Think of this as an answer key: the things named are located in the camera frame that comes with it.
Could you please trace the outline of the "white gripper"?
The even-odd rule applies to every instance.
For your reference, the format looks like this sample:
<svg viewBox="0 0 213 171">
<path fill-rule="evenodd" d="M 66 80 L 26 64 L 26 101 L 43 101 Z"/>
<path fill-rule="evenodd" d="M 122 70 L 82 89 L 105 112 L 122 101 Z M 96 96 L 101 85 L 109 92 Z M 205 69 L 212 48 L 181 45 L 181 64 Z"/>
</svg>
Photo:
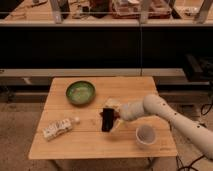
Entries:
<svg viewBox="0 0 213 171">
<path fill-rule="evenodd" d="M 100 112 L 100 116 L 103 117 L 104 113 L 112 114 L 114 118 L 121 118 L 124 121 L 133 121 L 144 115 L 143 102 L 136 101 L 122 104 L 119 113 L 114 111 Z"/>
</svg>

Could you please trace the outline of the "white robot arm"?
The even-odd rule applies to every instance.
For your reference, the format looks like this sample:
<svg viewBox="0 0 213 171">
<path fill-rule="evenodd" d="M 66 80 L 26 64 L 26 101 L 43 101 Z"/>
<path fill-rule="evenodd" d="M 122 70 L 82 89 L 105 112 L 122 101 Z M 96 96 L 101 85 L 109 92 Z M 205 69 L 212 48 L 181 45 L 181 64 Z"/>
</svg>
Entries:
<svg viewBox="0 0 213 171">
<path fill-rule="evenodd" d="M 115 122 L 131 122 L 154 114 L 170 122 L 209 160 L 213 160 L 213 131 L 175 111 L 162 97 L 148 94 L 142 100 L 121 104 L 108 99 L 100 113 L 104 132 L 116 127 Z"/>
</svg>

